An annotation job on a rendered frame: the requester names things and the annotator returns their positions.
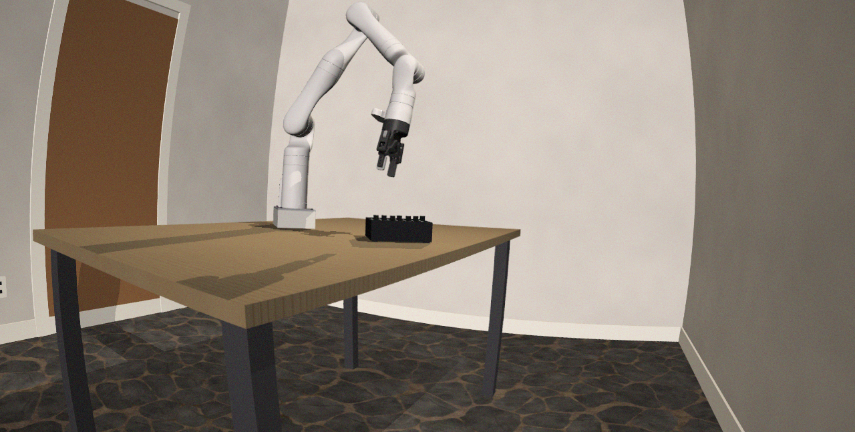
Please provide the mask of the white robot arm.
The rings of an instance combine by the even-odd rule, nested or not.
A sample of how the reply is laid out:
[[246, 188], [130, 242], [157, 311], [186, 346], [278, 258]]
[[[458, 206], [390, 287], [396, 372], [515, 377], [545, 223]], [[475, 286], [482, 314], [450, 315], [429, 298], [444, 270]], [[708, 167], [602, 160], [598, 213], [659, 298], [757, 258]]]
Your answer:
[[319, 99], [337, 84], [366, 39], [393, 65], [393, 92], [387, 112], [375, 107], [371, 115], [381, 124], [385, 119], [395, 119], [410, 125], [416, 95], [413, 82], [418, 84], [424, 79], [422, 64], [379, 23], [379, 15], [369, 4], [352, 4], [346, 10], [346, 19], [354, 30], [343, 43], [324, 55], [283, 120], [283, 127], [290, 134], [290, 140], [284, 150], [279, 207], [307, 209], [309, 156], [315, 131], [311, 112]]

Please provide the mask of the black lighting desk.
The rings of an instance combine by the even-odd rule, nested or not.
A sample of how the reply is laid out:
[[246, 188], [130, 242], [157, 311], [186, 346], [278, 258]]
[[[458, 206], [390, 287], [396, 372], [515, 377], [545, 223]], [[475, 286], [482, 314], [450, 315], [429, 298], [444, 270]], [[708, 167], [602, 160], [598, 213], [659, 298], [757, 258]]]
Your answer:
[[[433, 222], [425, 221], [425, 216], [373, 215], [375, 221], [365, 219], [365, 236], [372, 242], [432, 242]], [[387, 221], [384, 221], [387, 220]], [[397, 221], [398, 220], [398, 221]]]

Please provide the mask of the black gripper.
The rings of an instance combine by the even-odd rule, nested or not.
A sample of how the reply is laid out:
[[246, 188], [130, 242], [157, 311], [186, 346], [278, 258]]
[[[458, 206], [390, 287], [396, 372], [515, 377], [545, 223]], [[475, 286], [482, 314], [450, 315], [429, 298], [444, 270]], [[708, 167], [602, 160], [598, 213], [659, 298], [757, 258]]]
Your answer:
[[[379, 137], [377, 151], [377, 170], [384, 170], [389, 156], [389, 168], [387, 176], [395, 177], [397, 165], [402, 162], [404, 144], [401, 139], [408, 136], [410, 125], [407, 122], [395, 119], [385, 119]], [[388, 145], [389, 144], [389, 145]], [[390, 152], [390, 153], [389, 153]], [[399, 158], [398, 158], [399, 156]]]

